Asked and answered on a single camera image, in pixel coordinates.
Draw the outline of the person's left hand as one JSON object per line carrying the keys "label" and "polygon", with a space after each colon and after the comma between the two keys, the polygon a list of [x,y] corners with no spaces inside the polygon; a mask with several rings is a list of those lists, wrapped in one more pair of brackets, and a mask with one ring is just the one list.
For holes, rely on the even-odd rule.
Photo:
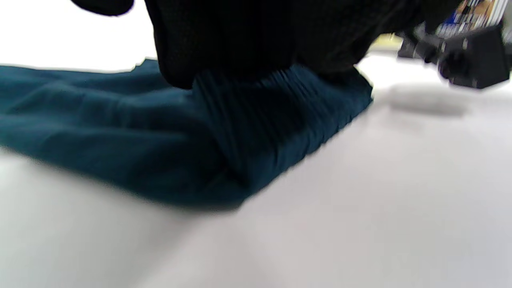
{"label": "person's left hand", "polygon": [[146,0],[160,72],[190,89],[204,70],[259,77],[301,64],[338,75],[381,34],[450,17],[459,0]]}

